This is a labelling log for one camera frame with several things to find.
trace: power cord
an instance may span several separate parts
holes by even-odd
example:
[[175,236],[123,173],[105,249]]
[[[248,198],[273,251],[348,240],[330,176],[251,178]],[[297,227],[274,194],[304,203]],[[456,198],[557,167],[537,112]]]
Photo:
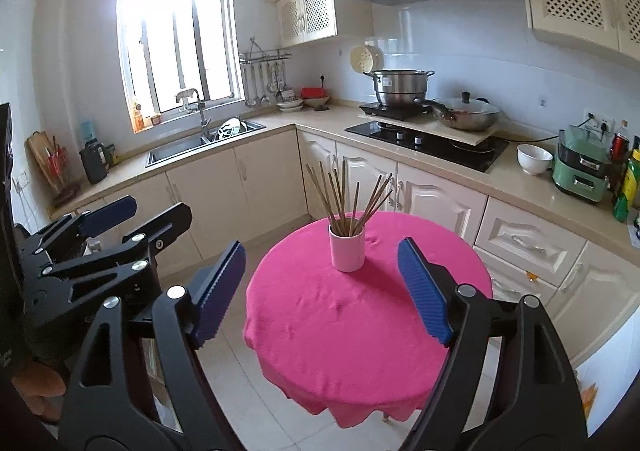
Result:
[[[589,122],[590,120],[593,120],[594,118],[595,117],[593,116],[593,113],[590,113],[589,118],[584,122],[581,122],[580,124],[578,124],[576,127],[584,126],[585,124],[587,124],[587,122]],[[602,131],[603,134],[607,132],[607,124],[605,122],[603,122],[600,125],[600,130]],[[496,136],[494,138],[497,138],[499,140],[505,140],[507,142],[518,142],[520,144],[535,144],[536,142],[545,142],[547,140],[553,140],[555,138],[558,138],[559,136],[560,134],[557,134],[554,136],[548,136],[547,138],[540,138],[538,140],[513,140],[512,138],[502,138],[501,136]]]

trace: round table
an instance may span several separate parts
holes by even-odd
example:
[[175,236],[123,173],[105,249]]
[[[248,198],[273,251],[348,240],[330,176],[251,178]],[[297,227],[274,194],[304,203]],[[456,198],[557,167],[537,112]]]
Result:
[[492,297],[475,251],[428,220],[377,212],[366,225],[366,261],[345,274],[331,264],[328,220],[274,246],[246,292],[244,341],[264,376],[313,415],[340,427],[381,410],[405,421],[429,398],[447,349],[428,335],[398,270],[398,244],[414,238],[457,283]]

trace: window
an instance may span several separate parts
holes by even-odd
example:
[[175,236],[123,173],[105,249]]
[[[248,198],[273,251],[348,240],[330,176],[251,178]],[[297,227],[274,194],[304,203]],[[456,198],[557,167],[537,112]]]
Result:
[[143,116],[178,115],[185,88],[213,105],[237,100],[228,0],[120,0],[118,18],[127,95]]

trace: green bottle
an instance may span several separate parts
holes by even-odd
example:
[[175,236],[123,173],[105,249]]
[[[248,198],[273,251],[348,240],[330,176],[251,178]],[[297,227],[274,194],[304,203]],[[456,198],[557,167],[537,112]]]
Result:
[[629,209],[634,203],[636,192],[638,191],[638,182],[640,181],[640,150],[635,149],[626,166],[625,177],[620,186],[620,193],[613,207],[613,215],[619,222],[626,222]]

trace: beige countertop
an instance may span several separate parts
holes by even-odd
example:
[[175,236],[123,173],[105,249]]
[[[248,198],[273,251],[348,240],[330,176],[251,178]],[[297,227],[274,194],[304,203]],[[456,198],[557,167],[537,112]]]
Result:
[[214,151],[229,149],[251,142],[257,137],[295,127],[353,147],[363,148],[493,196],[560,225],[640,267],[640,250],[631,246],[626,225],[620,224],[613,218],[607,198],[594,206],[556,189],[549,172],[537,177],[527,175],[518,164],[516,145],[511,144],[487,173],[480,173],[430,155],[344,131],[347,127],[366,121],[358,116],[359,112],[358,108],[333,106],[330,111],[323,112],[306,108],[294,113],[277,111],[253,117],[251,120],[266,127],[196,152],[186,153],[149,168],[145,168],[147,158],[145,152],[122,162],[110,171],[107,178],[83,190],[76,199],[63,208],[51,211],[50,215],[52,218],[58,218],[66,212],[81,208],[132,183],[163,173],[188,161],[208,156]]

